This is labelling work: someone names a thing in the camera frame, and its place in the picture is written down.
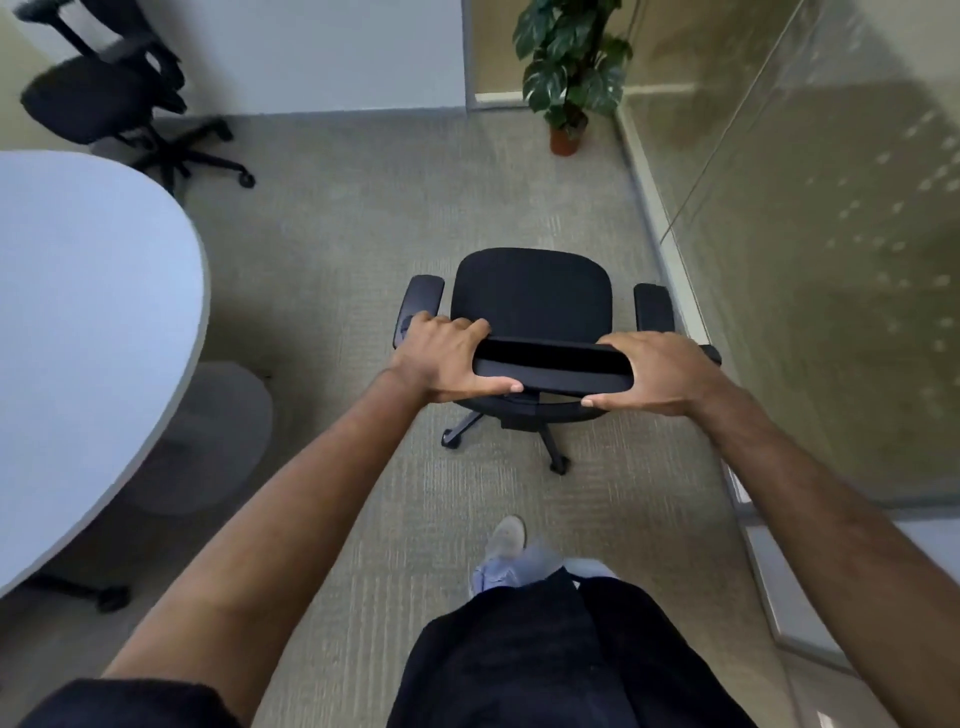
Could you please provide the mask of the person's right hand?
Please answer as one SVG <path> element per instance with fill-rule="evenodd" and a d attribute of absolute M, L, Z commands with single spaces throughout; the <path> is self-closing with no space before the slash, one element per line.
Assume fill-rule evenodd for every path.
<path fill-rule="evenodd" d="M 628 358 L 633 384 L 653 413 L 691 416 L 715 396 L 736 389 L 726 373 L 690 338 L 678 333 L 617 332 L 598 341 Z"/>

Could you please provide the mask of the person's left hand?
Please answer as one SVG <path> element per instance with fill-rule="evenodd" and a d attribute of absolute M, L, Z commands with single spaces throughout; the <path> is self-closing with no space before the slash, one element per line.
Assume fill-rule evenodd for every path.
<path fill-rule="evenodd" d="M 450 384 L 460 378 L 506 378 L 474 371 L 476 350 L 491 330 L 485 319 L 451 320 L 419 311 L 411 317 L 403 342 L 393 353 L 390 369 L 412 381 L 428 403 L 463 401 L 450 399 Z"/>

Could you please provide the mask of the black office chair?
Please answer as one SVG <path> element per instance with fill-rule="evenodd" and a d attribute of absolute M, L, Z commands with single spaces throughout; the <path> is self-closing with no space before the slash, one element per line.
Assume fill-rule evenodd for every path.
<path fill-rule="evenodd" d="M 570 469 L 552 426 L 584 423 L 606 412 L 602 400 L 635 388 L 640 343 L 682 341 L 669 289 L 638 283 L 632 289 L 636 333 L 614 333 L 614 291 L 607 272 L 577 253 L 526 248 L 482 249 L 460 263 L 449 318 L 485 320 L 490 331 L 474 348 L 475 378 L 508 379 L 520 392 L 456 396 L 469 414 L 443 431 L 440 444 L 461 446 L 483 419 L 505 431 L 536 434 L 560 476 Z"/>
<path fill-rule="evenodd" d="M 62 18 L 63 7 L 78 2 L 118 39 L 96 51 Z M 183 116 L 186 77 L 180 58 L 157 34 L 138 0 L 24 0 L 13 10 L 21 22 L 57 31 L 78 54 L 36 76 L 20 101 L 28 116 L 62 140 L 90 146 L 113 139 L 146 154 L 131 164 L 139 172 L 159 171 L 160 183 L 176 194 L 177 177 L 191 178 L 187 164 L 233 172 L 241 188 L 257 180 L 243 164 L 198 151 L 215 137 L 234 140 L 226 119 L 215 117 L 172 139 L 154 125 L 157 110 Z"/>

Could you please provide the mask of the person's right forearm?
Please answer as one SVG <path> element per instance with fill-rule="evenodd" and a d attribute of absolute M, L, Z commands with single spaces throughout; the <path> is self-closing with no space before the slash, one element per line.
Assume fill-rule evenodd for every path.
<path fill-rule="evenodd" d="M 960 585 L 726 374 L 695 383 L 690 417 L 851 667 L 900 728 L 960 728 Z"/>

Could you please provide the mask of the person's left forearm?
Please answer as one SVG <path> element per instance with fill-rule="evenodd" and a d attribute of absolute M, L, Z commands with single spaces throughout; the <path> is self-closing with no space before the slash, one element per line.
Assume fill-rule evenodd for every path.
<path fill-rule="evenodd" d="M 205 685 L 250 724 L 378 479 L 431 401 L 393 364 L 198 552 L 103 677 Z"/>

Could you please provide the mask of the light grey left shoe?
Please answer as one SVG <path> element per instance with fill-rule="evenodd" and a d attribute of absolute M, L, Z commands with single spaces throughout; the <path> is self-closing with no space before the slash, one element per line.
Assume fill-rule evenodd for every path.
<path fill-rule="evenodd" d="M 526 527 L 521 517 L 503 517 L 490 533 L 484 557 L 474 567 L 469 579 L 469 597 L 476 598 L 492 589 L 515 588 L 518 577 L 515 563 L 526 547 Z"/>

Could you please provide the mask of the light grey shoe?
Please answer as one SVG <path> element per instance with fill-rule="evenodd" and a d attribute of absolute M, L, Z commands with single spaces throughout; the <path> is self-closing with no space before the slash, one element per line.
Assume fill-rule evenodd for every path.
<path fill-rule="evenodd" d="M 606 564 L 596 559 L 583 557 L 566 558 L 562 562 L 562 567 L 578 584 L 593 578 L 618 579 L 616 573 Z"/>
<path fill-rule="evenodd" d="M 526 527 L 521 517 L 503 517 L 490 533 L 484 557 L 474 567 L 469 579 L 469 597 L 476 598 L 492 589 L 515 588 L 518 577 L 515 563 L 526 547 Z"/>

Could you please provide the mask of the light grey right shoe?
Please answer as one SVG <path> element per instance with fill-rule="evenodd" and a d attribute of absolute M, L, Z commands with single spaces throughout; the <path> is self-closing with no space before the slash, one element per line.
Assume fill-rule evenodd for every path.
<path fill-rule="evenodd" d="M 583 557 L 566 558 L 562 562 L 562 567 L 578 584 L 593 578 L 618 579 L 616 573 L 606 564 L 596 559 Z"/>

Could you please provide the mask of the black trousers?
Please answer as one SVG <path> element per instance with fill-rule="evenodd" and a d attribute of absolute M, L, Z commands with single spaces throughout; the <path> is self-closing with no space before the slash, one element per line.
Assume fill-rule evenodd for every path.
<path fill-rule="evenodd" d="M 429 622 L 386 728 L 758 728 L 642 588 L 563 568 Z"/>

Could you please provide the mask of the green leafy plant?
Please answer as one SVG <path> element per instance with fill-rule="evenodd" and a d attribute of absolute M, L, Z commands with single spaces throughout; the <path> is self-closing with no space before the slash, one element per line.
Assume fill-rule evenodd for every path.
<path fill-rule="evenodd" d="M 614 116 L 623 98 L 633 46 L 612 18 L 641 0 L 529 0 L 511 41 L 526 62 L 521 96 L 550 127 L 590 124 L 590 115 Z"/>

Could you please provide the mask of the black table foot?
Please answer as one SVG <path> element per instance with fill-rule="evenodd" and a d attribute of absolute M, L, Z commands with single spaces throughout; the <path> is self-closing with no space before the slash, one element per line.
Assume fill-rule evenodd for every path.
<path fill-rule="evenodd" d="M 50 573 L 31 575 L 19 587 L 90 602 L 100 614 L 125 609 L 133 597 L 131 588 L 126 585 L 95 587 Z"/>

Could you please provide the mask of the black shirt sleeve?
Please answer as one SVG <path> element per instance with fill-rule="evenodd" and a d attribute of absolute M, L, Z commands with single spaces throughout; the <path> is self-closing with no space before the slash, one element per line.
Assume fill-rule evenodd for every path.
<path fill-rule="evenodd" d="M 44 698 L 16 728 L 243 728 L 208 685 L 82 678 Z"/>

